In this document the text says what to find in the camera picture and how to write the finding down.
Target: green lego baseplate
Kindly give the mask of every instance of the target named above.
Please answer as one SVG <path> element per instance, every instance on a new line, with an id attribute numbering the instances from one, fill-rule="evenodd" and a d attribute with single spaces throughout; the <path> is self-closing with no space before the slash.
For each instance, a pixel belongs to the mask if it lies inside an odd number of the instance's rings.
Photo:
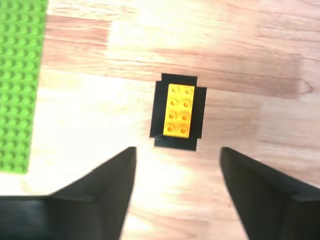
<path id="1" fill-rule="evenodd" d="M 48 0 L 0 0 L 0 171 L 28 171 Z"/>

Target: wood grain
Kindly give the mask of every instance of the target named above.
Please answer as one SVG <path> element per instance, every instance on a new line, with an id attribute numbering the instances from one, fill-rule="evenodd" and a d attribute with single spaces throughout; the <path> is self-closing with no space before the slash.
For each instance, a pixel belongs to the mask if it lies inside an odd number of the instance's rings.
<path id="1" fill-rule="evenodd" d="M 123 240 L 245 240 L 219 166 L 231 147 L 320 186 L 319 0 L 52 0 L 29 173 L 3 195 L 48 194 L 128 146 Z M 207 87 L 197 151 L 149 138 L 161 73 Z"/>

